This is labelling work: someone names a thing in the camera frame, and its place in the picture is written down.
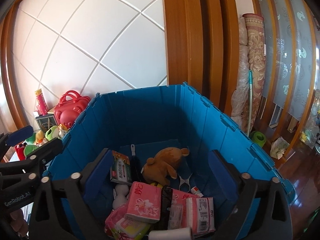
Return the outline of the person left hand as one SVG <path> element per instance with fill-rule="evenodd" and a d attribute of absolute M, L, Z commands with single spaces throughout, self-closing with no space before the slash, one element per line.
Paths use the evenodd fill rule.
<path fill-rule="evenodd" d="M 23 217 L 23 212 L 21 209 L 16 210 L 10 214 L 11 222 L 10 225 L 13 230 L 20 234 L 20 236 L 25 237 L 28 233 L 28 224 Z"/>

